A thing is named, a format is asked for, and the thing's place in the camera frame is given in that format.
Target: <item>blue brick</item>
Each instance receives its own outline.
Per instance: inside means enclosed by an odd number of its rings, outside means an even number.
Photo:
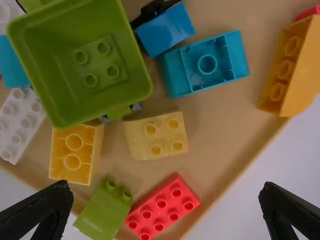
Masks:
[[[163,14],[138,27],[139,36],[150,58],[154,58],[196,34],[185,5],[180,2]]]
[[[8,89],[31,85],[6,35],[0,35],[0,72]]]
[[[167,93],[193,94],[247,77],[241,32],[233,31],[178,48],[158,57]]]

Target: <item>lime green brick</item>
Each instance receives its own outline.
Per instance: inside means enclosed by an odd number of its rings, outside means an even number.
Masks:
[[[93,240],[113,240],[132,205],[132,195],[112,180],[104,180],[73,227]]]
[[[153,92],[121,0],[56,0],[12,21],[7,35],[56,128],[119,118]]]

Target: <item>lego duplo brick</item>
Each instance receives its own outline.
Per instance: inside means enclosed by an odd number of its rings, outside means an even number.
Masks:
[[[89,186],[99,167],[104,127],[95,119],[67,129],[53,128],[49,178]]]
[[[31,85],[6,35],[0,35],[0,72],[8,89]]]
[[[6,28],[10,21],[24,14],[16,1],[0,0],[0,35],[6,34]]]
[[[137,160],[157,159],[189,150],[181,111],[151,116],[141,111],[122,121],[131,155]]]
[[[183,2],[139,26],[135,32],[150,58],[196,34]]]
[[[133,198],[130,191],[113,180],[103,180],[73,227],[93,240],[113,240],[124,224]]]
[[[31,88],[14,88],[0,109],[0,157],[15,165],[46,114]]]
[[[300,21],[302,19],[305,19],[305,18],[310,17],[315,14],[320,15],[320,5],[316,5],[315,7],[300,13],[299,15],[297,15],[295,17],[294,21],[297,22],[297,21]]]
[[[12,21],[7,35],[56,128],[99,118],[153,91],[120,0],[55,1]]]
[[[178,98],[247,77],[240,31],[228,32],[167,52],[158,58],[167,93]]]
[[[141,240],[154,238],[200,205],[198,197],[178,174],[150,196],[125,219],[125,224]]]
[[[259,108],[281,117],[305,111],[319,92],[320,16],[286,26],[276,46]]]

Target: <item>yellow brick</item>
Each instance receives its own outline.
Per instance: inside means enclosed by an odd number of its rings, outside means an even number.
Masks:
[[[150,160],[189,150],[182,112],[134,119],[123,119],[126,138],[133,158]]]
[[[99,167],[104,132],[98,120],[53,128],[49,178],[89,186]]]
[[[320,90],[320,16],[313,15],[282,30],[259,108],[293,117]]]

